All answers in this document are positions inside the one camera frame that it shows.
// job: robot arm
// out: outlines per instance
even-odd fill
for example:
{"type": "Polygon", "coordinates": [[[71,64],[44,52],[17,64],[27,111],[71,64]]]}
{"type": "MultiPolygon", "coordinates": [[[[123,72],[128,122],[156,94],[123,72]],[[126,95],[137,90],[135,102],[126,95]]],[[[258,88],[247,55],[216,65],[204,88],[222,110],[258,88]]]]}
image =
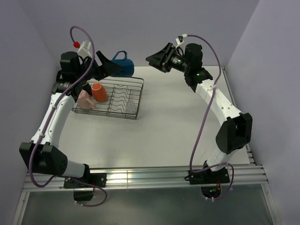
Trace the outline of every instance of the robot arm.
{"type": "Polygon", "coordinates": [[[86,164],[80,164],[68,160],[59,149],[60,135],[64,124],[67,120],[69,112],[72,110],[79,93],[82,89],[91,93],[91,87],[87,80],[92,78],[102,80],[103,78],[122,70],[122,67],[110,62],[100,51],[96,52],[101,66],[94,62],[90,72],[85,76],[84,80],[74,86],[55,107],[53,116],[51,117],[46,131],[43,131],[49,115],[52,112],[54,103],[59,99],[62,93],[70,87],[90,65],[91,54],[89,52],[90,42],[85,41],[78,53],[84,57],[82,63],[79,61],[79,56],[76,52],[65,52],[61,55],[60,66],[61,70],[58,72],[56,83],[53,85],[51,101],[46,112],[46,115],[40,125],[38,131],[34,134],[30,142],[23,142],[20,146],[20,154],[29,169],[29,160],[35,144],[38,139],[43,136],[37,151],[34,155],[32,164],[32,171],[34,173],[43,173],[55,176],[81,178],[81,181],[90,183],[90,169],[86,164]]]}
{"type": "MultiPolygon", "coordinates": [[[[182,37],[180,36],[178,39],[180,40],[177,43],[180,45],[183,42],[182,37]]],[[[218,174],[218,171],[224,169],[225,163],[238,149],[243,148],[250,142],[252,117],[249,113],[243,114],[234,107],[221,90],[214,87],[212,76],[202,67],[202,56],[201,45],[188,44],[184,55],[179,55],[177,48],[172,43],[168,43],[165,48],[147,57],[146,60],[150,66],[164,73],[170,72],[172,68],[183,72],[188,86],[202,97],[206,103],[210,102],[213,88],[216,88],[211,109],[216,115],[221,128],[216,136],[216,148],[204,163],[204,167],[222,164],[205,172],[206,175],[214,176],[214,174],[218,174]]]]}

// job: dish rack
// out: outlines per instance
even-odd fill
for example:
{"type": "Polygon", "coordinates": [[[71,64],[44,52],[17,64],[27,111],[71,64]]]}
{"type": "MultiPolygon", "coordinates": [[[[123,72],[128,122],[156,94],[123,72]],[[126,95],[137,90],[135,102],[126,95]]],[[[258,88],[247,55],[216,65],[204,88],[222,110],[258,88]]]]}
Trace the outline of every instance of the dish rack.
{"type": "Polygon", "coordinates": [[[93,96],[92,101],[96,108],[85,110],[79,108],[77,104],[74,105],[72,111],[75,113],[109,116],[117,118],[125,118],[135,120],[139,113],[142,92],[144,87],[144,80],[142,78],[119,78],[119,79],[103,79],[100,83],[104,86],[108,98],[105,102],[97,102],[93,96]],[[136,112],[126,112],[126,105],[128,101],[134,102],[136,112]]]}

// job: white table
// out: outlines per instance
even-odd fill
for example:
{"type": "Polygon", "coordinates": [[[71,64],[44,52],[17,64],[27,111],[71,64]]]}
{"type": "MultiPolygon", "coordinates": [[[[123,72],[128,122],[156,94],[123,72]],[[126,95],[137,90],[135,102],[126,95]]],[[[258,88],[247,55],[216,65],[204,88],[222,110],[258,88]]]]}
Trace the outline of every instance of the white table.
{"type": "MultiPolygon", "coordinates": [[[[205,67],[214,78],[218,67],[205,67]]],[[[152,67],[136,67],[135,77],[145,80],[136,120],[70,112],[59,149],[70,160],[91,168],[187,166],[207,104],[184,81],[182,72],[161,73],[152,67]]],[[[230,99],[224,75],[218,87],[230,99]]],[[[202,165],[214,150],[220,128],[210,111],[194,165],[202,165]]],[[[232,164],[249,164],[246,148],[232,164]]]]}

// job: glass panel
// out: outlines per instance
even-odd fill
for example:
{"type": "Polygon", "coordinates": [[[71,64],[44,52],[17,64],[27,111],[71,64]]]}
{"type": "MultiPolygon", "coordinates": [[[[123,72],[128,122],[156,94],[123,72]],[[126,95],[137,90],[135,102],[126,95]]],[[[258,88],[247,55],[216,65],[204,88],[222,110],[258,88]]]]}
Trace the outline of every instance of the glass panel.
{"type": "MultiPolygon", "coordinates": [[[[73,192],[31,193],[23,225],[271,224],[260,185],[234,186],[223,199],[205,201],[199,187],[110,190],[101,206],[74,204],[73,192]]],[[[96,203],[104,196],[96,191],[96,203]]]]}

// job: lavender wall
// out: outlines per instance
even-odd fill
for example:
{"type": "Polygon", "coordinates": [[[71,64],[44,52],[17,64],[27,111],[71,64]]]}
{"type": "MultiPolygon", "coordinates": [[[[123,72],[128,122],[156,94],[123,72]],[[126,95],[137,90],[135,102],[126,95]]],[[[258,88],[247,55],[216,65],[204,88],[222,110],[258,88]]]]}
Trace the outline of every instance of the lavender wall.
{"type": "MultiPolygon", "coordinates": [[[[19,0],[55,59],[69,51],[68,29],[84,27],[112,58],[126,50],[135,65],[182,33],[207,38],[226,65],[259,0],[19,0]]],[[[85,38],[80,32],[76,37],[85,38]]],[[[206,45],[204,64],[216,65],[206,45]]]]}
{"type": "Polygon", "coordinates": [[[227,67],[284,224],[299,224],[300,1],[260,0],[227,67]]]}
{"type": "Polygon", "coordinates": [[[37,130],[50,101],[56,66],[15,0],[0,1],[0,224],[11,224],[25,178],[21,142],[37,130]]]}

